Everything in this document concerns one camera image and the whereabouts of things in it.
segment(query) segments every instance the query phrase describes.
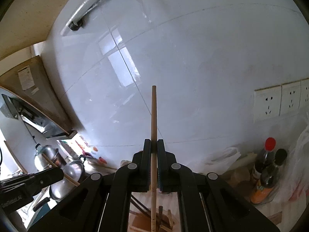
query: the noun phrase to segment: bottle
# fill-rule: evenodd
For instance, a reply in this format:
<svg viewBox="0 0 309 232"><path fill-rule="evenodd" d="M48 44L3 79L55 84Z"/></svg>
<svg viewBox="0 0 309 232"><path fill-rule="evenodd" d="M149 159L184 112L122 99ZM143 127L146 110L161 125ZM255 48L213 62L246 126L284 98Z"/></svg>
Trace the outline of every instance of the bottle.
<svg viewBox="0 0 309 232"><path fill-rule="evenodd" d="M261 203L272 191L279 180L280 167L284 163L286 157L287 152L284 149L277 150L273 163L263 170L261 177L251 194L250 201L253 204Z"/></svg>
<svg viewBox="0 0 309 232"><path fill-rule="evenodd" d="M274 138L267 138L265 141L265 148L257 155L250 177L250 182L253 186L256 185L259 180L263 169L272 163L275 145L276 140Z"/></svg>

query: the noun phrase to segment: black mechanical device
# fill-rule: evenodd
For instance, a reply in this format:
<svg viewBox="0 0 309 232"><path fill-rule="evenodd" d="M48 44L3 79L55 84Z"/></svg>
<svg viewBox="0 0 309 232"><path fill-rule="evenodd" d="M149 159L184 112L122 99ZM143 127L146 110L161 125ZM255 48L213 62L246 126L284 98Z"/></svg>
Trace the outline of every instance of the black mechanical device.
<svg viewBox="0 0 309 232"><path fill-rule="evenodd" d="M193 173L177 163L162 139L157 152L159 187L163 193L177 192L182 232L279 231L217 174ZM132 163L106 176L92 174L28 231L126 232L131 193L149 190L150 155L146 139Z"/></svg>

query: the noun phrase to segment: electrical outlet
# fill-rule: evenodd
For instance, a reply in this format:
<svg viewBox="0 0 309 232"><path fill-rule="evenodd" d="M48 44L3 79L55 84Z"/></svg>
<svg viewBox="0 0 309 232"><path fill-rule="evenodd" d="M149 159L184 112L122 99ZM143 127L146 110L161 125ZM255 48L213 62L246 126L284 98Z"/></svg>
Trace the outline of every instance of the electrical outlet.
<svg viewBox="0 0 309 232"><path fill-rule="evenodd" d="M300 81L282 85L280 114L295 111L299 107Z"/></svg>
<svg viewBox="0 0 309 232"><path fill-rule="evenodd" d="M254 91L254 122L279 116L281 86Z"/></svg>
<svg viewBox="0 0 309 232"><path fill-rule="evenodd" d="M300 81L299 108L309 106L309 79Z"/></svg>

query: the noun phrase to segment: black bottle cap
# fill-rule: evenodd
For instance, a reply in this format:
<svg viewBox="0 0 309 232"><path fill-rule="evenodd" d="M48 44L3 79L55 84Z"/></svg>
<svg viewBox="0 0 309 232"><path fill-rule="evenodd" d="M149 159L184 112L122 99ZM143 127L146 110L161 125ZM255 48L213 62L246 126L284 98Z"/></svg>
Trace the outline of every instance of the black bottle cap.
<svg viewBox="0 0 309 232"><path fill-rule="evenodd" d="M281 166L284 163L287 156L288 154L286 150L278 149L275 155L275 160L274 160L275 164L278 166Z"/></svg>

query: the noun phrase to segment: metal pot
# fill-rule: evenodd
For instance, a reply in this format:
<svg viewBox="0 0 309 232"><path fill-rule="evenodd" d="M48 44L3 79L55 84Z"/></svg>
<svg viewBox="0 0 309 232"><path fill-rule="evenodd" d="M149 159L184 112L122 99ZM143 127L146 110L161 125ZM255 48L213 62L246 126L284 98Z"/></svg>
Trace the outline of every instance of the metal pot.
<svg viewBox="0 0 309 232"><path fill-rule="evenodd" d="M85 173L83 162L80 160L74 160L62 167L64 173L69 175L71 178L81 183L84 181L88 175ZM74 186L66 178L52 184L49 187L49 196L41 200L37 205L33 207L33 211L37 211L44 204L48 203L50 199L55 200L59 203L63 198L65 198L76 186Z"/></svg>
<svg viewBox="0 0 309 232"><path fill-rule="evenodd" d="M44 159L42 153L44 153L47 158L49 158L58 167L66 165L66 162L60 155L58 148L53 148L50 145L46 145L39 152L37 151L34 156L34 164L39 171L45 170L49 167L49 163L46 161L46 159Z"/></svg>

